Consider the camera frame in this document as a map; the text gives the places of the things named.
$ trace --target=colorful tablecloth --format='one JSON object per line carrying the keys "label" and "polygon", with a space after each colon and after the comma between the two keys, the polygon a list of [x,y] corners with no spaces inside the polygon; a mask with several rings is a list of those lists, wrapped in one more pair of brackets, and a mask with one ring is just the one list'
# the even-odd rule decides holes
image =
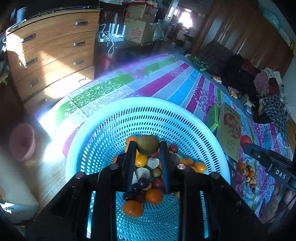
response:
{"label": "colorful tablecloth", "polygon": [[[40,119],[40,123],[63,146],[63,153],[67,157],[79,127],[93,113],[113,101],[132,96],[152,96],[180,105],[202,121],[213,104],[220,106],[226,102],[241,115],[242,135],[250,136],[253,143],[261,147],[291,158],[291,149],[275,130],[274,124],[252,122],[244,110],[233,103],[228,93],[221,91],[225,89],[222,87],[194,69],[185,57],[162,54],[124,66],[77,89],[61,99]],[[270,199],[274,179],[240,149],[239,161],[246,162],[247,159],[255,169],[256,192],[252,193],[245,186],[241,176],[238,176],[236,191],[259,216],[262,204]]]}

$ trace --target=drawer handle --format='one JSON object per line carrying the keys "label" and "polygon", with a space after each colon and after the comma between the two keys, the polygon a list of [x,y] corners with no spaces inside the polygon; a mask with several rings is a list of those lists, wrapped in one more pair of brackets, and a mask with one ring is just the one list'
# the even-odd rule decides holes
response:
{"label": "drawer handle", "polygon": [[37,61],[37,57],[34,57],[34,58],[32,58],[30,61],[25,62],[25,63],[24,63],[24,66],[28,66],[29,64],[32,64],[32,63],[34,63],[34,62],[36,62],[36,61]]}
{"label": "drawer handle", "polygon": [[81,81],[86,80],[86,77],[84,77],[83,79],[78,80],[78,83],[80,83]]}
{"label": "drawer handle", "polygon": [[37,85],[38,83],[41,83],[42,82],[42,79],[41,78],[38,78],[35,82],[31,82],[29,84],[30,88],[32,88],[33,86]]}
{"label": "drawer handle", "polygon": [[85,44],[85,41],[73,43],[73,46],[78,46],[78,45],[82,45],[82,44]]}
{"label": "drawer handle", "polygon": [[46,103],[48,101],[48,99],[45,97],[44,99],[42,99],[41,101],[39,101],[38,105],[43,105],[44,103]]}
{"label": "drawer handle", "polygon": [[27,36],[27,37],[22,38],[22,39],[21,39],[21,43],[23,43],[23,42],[25,42],[25,41],[27,41],[27,40],[29,40],[29,39],[35,38],[35,37],[36,37],[36,34],[33,33],[33,34],[31,34],[31,35],[29,35],[29,36]]}
{"label": "drawer handle", "polygon": [[76,22],[75,25],[83,25],[88,24],[88,21]]}
{"label": "drawer handle", "polygon": [[84,62],[84,59],[73,62],[73,65],[81,64]]}

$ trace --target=pile of clothes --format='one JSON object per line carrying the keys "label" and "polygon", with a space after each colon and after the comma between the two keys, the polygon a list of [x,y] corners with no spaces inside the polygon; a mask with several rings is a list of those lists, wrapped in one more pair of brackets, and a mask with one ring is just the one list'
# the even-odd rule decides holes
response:
{"label": "pile of clothes", "polygon": [[260,70],[239,54],[231,56],[221,71],[222,84],[231,86],[239,94],[247,94],[258,108],[258,123],[274,122],[283,139],[289,143],[286,121],[290,107],[284,97],[284,86],[278,71]]}

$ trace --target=pink basket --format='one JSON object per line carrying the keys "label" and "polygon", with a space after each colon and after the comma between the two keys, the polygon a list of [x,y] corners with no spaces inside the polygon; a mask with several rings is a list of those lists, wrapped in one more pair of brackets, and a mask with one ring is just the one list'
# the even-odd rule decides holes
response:
{"label": "pink basket", "polygon": [[17,161],[28,160],[35,151],[34,129],[30,124],[19,124],[12,131],[9,148]]}

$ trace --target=blue plastic basket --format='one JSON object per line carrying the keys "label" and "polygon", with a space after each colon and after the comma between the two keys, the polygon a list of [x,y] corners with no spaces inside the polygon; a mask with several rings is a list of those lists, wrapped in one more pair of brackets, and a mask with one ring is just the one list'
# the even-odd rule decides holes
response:
{"label": "blue plastic basket", "polygon": [[[168,101],[151,97],[121,99],[101,108],[80,127],[71,144],[66,180],[75,173],[99,172],[112,163],[115,155],[124,152],[125,140],[130,135],[152,134],[169,145],[179,147],[178,154],[202,161],[206,174],[220,173],[230,183],[230,174],[224,152],[206,125],[184,108]],[[90,236],[92,207],[88,220]],[[139,218],[126,216],[121,207],[122,193],[116,193],[116,221],[119,240],[177,240],[179,203],[174,194],[163,195],[158,205],[144,203]],[[205,237],[208,236],[207,217],[203,202]]]}

